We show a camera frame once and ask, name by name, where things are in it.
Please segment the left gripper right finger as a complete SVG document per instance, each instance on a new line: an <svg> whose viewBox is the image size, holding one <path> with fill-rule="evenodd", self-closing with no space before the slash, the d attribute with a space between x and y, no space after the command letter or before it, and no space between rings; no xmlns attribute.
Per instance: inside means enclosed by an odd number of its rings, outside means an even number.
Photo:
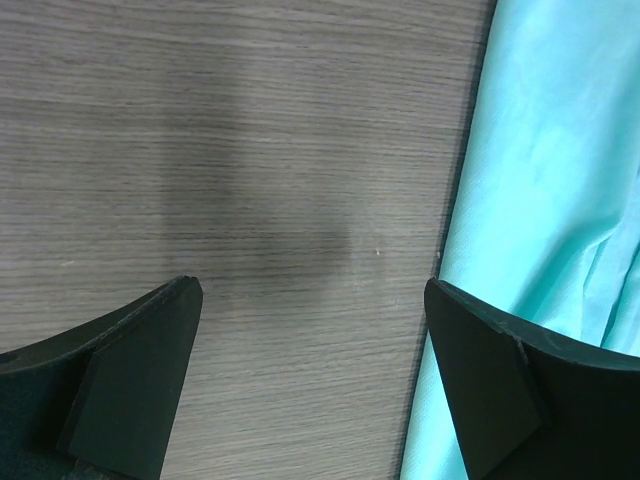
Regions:
<svg viewBox="0 0 640 480"><path fill-rule="evenodd" d="M636 479L639 360L437 279L428 331L471 479Z"/></svg>

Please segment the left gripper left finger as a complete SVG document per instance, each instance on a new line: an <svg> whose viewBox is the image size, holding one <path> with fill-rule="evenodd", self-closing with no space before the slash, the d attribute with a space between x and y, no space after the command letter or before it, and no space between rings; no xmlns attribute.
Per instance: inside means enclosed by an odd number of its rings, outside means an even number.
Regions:
<svg viewBox="0 0 640 480"><path fill-rule="evenodd" d="M203 305L179 276L1 355L4 479L157 479Z"/></svg>

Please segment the teal t shirt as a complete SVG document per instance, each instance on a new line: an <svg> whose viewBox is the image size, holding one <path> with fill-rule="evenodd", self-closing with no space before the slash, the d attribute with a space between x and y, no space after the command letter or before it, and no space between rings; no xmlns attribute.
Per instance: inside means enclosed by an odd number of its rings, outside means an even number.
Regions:
<svg viewBox="0 0 640 480"><path fill-rule="evenodd" d="M500 1L438 277L639 353L639 5Z"/></svg>

